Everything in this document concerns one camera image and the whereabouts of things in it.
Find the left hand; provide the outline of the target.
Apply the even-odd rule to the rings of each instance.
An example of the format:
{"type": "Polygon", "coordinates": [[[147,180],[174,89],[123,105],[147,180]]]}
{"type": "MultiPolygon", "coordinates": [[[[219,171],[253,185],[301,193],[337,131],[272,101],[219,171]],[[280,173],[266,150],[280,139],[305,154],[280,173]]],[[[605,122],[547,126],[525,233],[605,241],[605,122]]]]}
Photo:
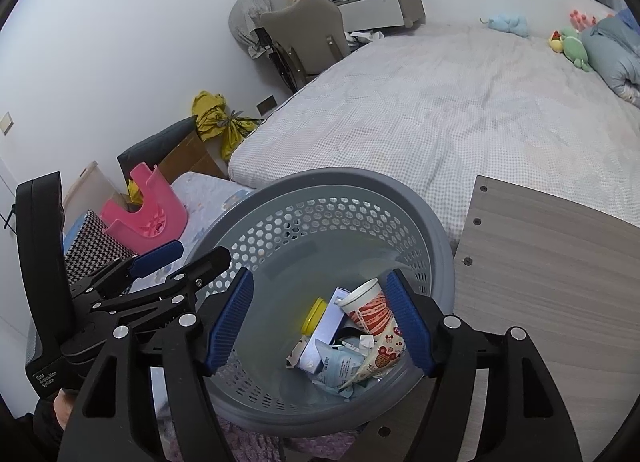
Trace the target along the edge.
{"type": "Polygon", "coordinates": [[[58,425],[65,430],[70,415],[73,412],[76,396],[74,394],[66,393],[65,390],[59,390],[58,394],[53,400],[53,411],[58,421],[58,425]]]}

